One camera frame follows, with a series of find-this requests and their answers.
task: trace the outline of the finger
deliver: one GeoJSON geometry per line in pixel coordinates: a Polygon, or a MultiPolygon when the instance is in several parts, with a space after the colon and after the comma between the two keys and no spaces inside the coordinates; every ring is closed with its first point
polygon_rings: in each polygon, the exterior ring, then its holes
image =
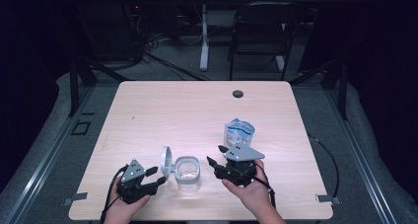
{"type": "Polygon", "coordinates": [[[128,205],[133,214],[141,209],[151,199],[151,195],[145,195],[141,199],[128,205]]]}
{"type": "Polygon", "coordinates": [[[114,184],[113,184],[113,187],[111,188],[111,192],[110,192],[109,202],[112,202],[115,198],[118,197],[117,185],[119,184],[119,181],[120,181],[120,177],[118,177],[118,178],[116,178],[116,180],[114,180],[114,184]]]}
{"type": "Polygon", "coordinates": [[[264,175],[264,163],[261,160],[255,160],[254,162],[257,169],[257,174],[255,176],[262,181],[267,182],[267,178],[264,175]]]}
{"type": "Polygon", "coordinates": [[[237,187],[236,185],[234,185],[234,183],[223,179],[222,180],[222,184],[224,185],[224,187],[226,187],[231,193],[233,193],[236,196],[239,196],[240,191],[241,191],[241,187],[237,187]]]}
{"type": "Polygon", "coordinates": [[[111,190],[112,190],[112,191],[116,192],[116,190],[117,190],[117,185],[119,185],[119,182],[120,182],[120,179],[121,179],[121,178],[122,178],[122,177],[117,177],[117,178],[116,178],[116,180],[114,180],[113,187],[111,188],[111,190]]]}

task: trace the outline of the round hole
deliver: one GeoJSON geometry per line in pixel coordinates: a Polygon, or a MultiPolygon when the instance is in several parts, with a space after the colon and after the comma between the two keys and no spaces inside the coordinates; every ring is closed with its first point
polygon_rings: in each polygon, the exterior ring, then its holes
{"type": "Polygon", "coordinates": [[[242,98],[244,96],[244,93],[241,90],[235,90],[233,91],[233,96],[234,98],[242,98]]]}

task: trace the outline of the gray bracket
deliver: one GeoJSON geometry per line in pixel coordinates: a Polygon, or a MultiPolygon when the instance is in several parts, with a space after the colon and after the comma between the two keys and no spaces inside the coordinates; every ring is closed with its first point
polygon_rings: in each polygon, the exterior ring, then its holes
{"type": "Polygon", "coordinates": [[[244,162],[255,159],[262,159],[265,156],[264,154],[248,147],[247,145],[236,144],[232,148],[230,148],[226,153],[224,153],[224,157],[236,162],[244,162]]]}
{"type": "Polygon", "coordinates": [[[73,203],[73,201],[82,200],[82,199],[86,199],[86,198],[87,198],[87,193],[86,192],[76,193],[71,198],[65,198],[64,200],[62,200],[61,205],[62,206],[69,206],[69,205],[71,205],[71,203],[73,203]]]}
{"type": "Polygon", "coordinates": [[[145,169],[141,166],[141,164],[138,163],[136,159],[133,159],[120,181],[122,183],[126,183],[140,176],[144,176],[145,174],[145,169]]]}
{"type": "Polygon", "coordinates": [[[342,203],[341,199],[338,196],[331,197],[329,195],[316,195],[316,200],[318,200],[319,202],[326,202],[331,205],[338,205],[342,203]]]}

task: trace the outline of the black cable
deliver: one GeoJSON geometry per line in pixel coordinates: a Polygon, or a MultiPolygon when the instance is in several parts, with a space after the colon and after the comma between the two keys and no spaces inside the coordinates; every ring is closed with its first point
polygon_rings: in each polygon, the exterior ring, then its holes
{"type": "Polygon", "coordinates": [[[178,78],[180,78],[182,81],[185,81],[185,79],[183,77],[181,77],[181,75],[179,75],[178,73],[176,73],[173,69],[171,69],[170,67],[168,67],[170,71],[173,72],[173,74],[177,75],[178,78]]]}
{"type": "Polygon", "coordinates": [[[323,145],[317,138],[313,137],[309,133],[308,133],[308,137],[313,139],[315,142],[317,142],[323,148],[323,150],[325,150],[325,152],[328,154],[329,158],[331,158],[332,163],[334,164],[336,182],[335,182],[335,190],[334,190],[334,193],[333,193],[332,197],[335,197],[338,194],[338,189],[339,189],[339,170],[338,170],[338,166],[337,166],[337,163],[335,161],[335,158],[334,158],[334,156],[332,156],[331,152],[326,148],[326,146],[323,145]]]}
{"type": "Polygon", "coordinates": [[[170,39],[170,37],[167,37],[164,34],[153,34],[152,36],[149,36],[147,43],[158,43],[163,39],[170,39]]]}
{"type": "MultiPolygon", "coordinates": [[[[70,9],[71,9],[72,13],[74,14],[75,18],[78,20],[78,22],[82,26],[84,32],[86,33],[88,39],[90,40],[90,43],[92,45],[94,45],[99,51],[101,51],[104,54],[104,56],[106,56],[109,60],[114,61],[114,59],[105,50],[103,50],[102,47],[99,45],[99,43],[96,41],[96,38],[89,31],[89,29],[86,26],[86,23],[82,20],[82,18],[80,17],[80,14],[78,13],[78,11],[76,10],[76,8],[73,4],[70,5],[70,9]]],[[[108,68],[111,69],[111,70],[114,70],[114,71],[120,70],[120,69],[126,69],[126,68],[130,68],[130,67],[135,66],[136,64],[141,62],[141,60],[142,60],[142,54],[140,54],[138,52],[137,55],[135,55],[135,57],[132,60],[128,60],[129,62],[127,62],[126,64],[122,64],[122,65],[118,65],[118,66],[114,66],[114,67],[108,67],[108,68]]]]}
{"type": "Polygon", "coordinates": [[[128,168],[128,165],[125,165],[124,167],[120,168],[119,171],[117,171],[117,173],[114,175],[113,179],[111,180],[110,187],[108,188],[108,191],[107,191],[107,197],[104,203],[104,210],[102,211],[101,224],[105,223],[105,214],[107,213],[108,209],[118,198],[120,198],[120,196],[118,196],[110,205],[107,205],[110,200],[110,193],[114,186],[114,182],[116,181],[117,176],[119,176],[119,174],[122,172],[126,172],[127,168],[128,168]]]}
{"type": "Polygon", "coordinates": [[[261,179],[259,179],[259,178],[255,177],[255,176],[250,176],[249,174],[244,173],[244,172],[242,172],[242,171],[238,170],[237,168],[232,168],[232,169],[233,169],[234,171],[236,171],[236,172],[238,172],[238,173],[240,173],[240,174],[244,175],[244,176],[247,176],[247,177],[249,177],[249,178],[252,178],[253,180],[255,180],[255,181],[257,181],[257,182],[260,182],[260,183],[261,183],[261,184],[263,184],[265,187],[267,187],[268,193],[270,193],[270,201],[271,201],[271,205],[273,205],[273,207],[274,207],[274,208],[276,208],[276,198],[275,198],[275,196],[274,196],[274,195],[276,194],[276,192],[274,192],[274,189],[270,186],[270,183],[268,182],[268,178],[267,178],[267,175],[265,174],[264,170],[263,170],[260,166],[258,166],[258,167],[261,169],[261,171],[262,171],[262,173],[264,174],[264,177],[266,178],[267,182],[265,182],[265,181],[263,181],[263,180],[261,180],[261,179]]]}
{"type": "Polygon", "coordinates": [[[190,72],[190,71],[188,71],[186,69],[183,69],[183,68],[180,68],[178,66],[175,66],[174,64],[172,64],[170,62],[167,62],[166,60],[164,60],[162,58],[159,58],[159,57],[157,57],[157,56],[155,56],[155,55],[153,55],[153,54],[151,54],[149,52],[145,52],[145,54],[148,57],[150,57],[152,60],[154,60],[156,62],[159,62],[159,63],[161,63],[161,64],[163,64],[163,65],[165,65],[165,66],[167,66],[167,67],[169,67],[171,69],[175,69],[175,70],[177,70],[177,71],[179,71],[179,72],[181,72],[181,73],[183,73],[185,75],[188,75],[188,76],[190,76],[190,77],[192,77],[192,78],[194,78],[194,79],[196,79],[198,81],[210,80],[208,77],[206,77],[204,75],[195,74],[195,73],[190,72]]]}

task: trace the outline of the forearm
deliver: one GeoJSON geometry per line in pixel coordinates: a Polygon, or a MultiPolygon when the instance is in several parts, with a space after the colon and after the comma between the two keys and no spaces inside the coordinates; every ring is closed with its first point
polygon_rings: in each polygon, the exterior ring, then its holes
{"type": "Polygon", "coordinates": [[[110,216],[104,220],[104,224],[129,224],[130,219],[117,217],[117,216],[110,216]]]}
{"type": "Polygon", "coordinates": [[[280,216],[273,206],[266,206],[252,212],[260,224],[285,224],[285,220],[280,216]]]}

